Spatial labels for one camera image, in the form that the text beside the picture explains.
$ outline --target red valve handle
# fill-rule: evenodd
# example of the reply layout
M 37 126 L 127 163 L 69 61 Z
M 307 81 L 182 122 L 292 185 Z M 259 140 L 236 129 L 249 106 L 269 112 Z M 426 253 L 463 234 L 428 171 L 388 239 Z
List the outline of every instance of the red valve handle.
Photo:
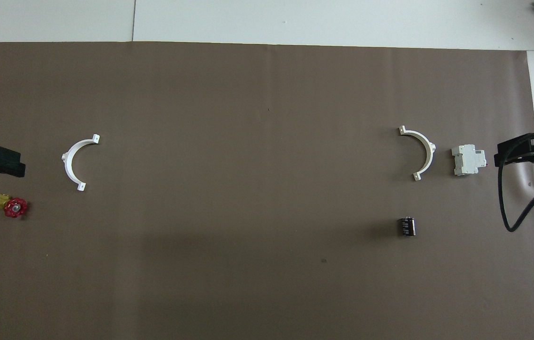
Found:
M 19 197 L 12 198 L 4 205 L 4 216 L 16 218 L 23 215 L 27 209 L 27 203 Z

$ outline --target brown surface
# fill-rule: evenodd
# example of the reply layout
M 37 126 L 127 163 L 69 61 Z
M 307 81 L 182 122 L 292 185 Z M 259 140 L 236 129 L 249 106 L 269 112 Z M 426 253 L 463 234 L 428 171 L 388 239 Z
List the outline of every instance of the brown surface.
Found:
M 0 339 L 534 340 L 534 211 L 504 230 L 492 166 L 533 120 L 525 52 L 0 43 L 0 193 L 31 202 L 0 213 Z M 399 125 L 437 145 L 420 182 Z

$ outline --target white circuit breaker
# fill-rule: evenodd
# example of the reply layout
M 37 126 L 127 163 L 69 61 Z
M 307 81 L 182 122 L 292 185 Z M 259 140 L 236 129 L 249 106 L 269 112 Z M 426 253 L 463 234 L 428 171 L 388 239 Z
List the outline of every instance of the white circuit breaker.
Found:
M 459 145 L 452 148 L 452 155 L 456 163 L 456 168 L 454 168 L 456 176 L 477 174 L 479 172 L 478 168 L 483 168 L 487 165 L 485 151 L 476 150 L 473 144 Z

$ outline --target curved plastic arc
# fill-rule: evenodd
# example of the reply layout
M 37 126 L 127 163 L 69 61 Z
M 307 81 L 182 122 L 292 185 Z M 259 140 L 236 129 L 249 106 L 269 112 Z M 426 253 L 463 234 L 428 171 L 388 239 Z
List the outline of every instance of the curved plastic arc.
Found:
M 91 139 L 84 139 L 80 142 L 77 142 L 76 144 L 72 145 L 72 147 L 69 149 L 68 152 L 64 153 L 61 157 L 63 163 L 66 166 L 66 174 L 72 180 L 74 183 L 78 185 L 78 191 L 84 191 L 84 187 L 86 187 L 86 183 L 79 180 L 76 175 L 74 174 L 72 170 L 72 160 L 74 159 L 74 155 L 78 152 L 80 148 L 82 148 L 85 145 L 89 144 L 99 144 L 99 135 L 94 134 L 93 138 Z
M 427 159 L 424 161 L 424 165 L 420 170 L 417 172 L 414 172 L 414 180 L 420 181 L 422 178 L 420 177 L 420 174 L 425 172 L 429 166 L 431 166 L 431 162 L 433 161 L 433 153 L 435 152 L 435 144 L 429 142 L 427 137 L 424 136 L 424 134 L 421 134 L 417 131 L 407 130 L 405 129 L 405 125 L 401 125 L 399 127 L 399 134 L 402 136 L 412 136 L 420 140 L 422 145 L 424 145 L 424 149 L 427 151 Z

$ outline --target brown mat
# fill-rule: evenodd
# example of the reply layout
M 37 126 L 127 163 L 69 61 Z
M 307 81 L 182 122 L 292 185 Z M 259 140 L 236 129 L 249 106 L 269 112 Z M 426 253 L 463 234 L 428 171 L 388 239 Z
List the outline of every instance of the brown mat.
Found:
M 533 129 L 525 52 L 0 43 L 0 339 L 534 340 Z

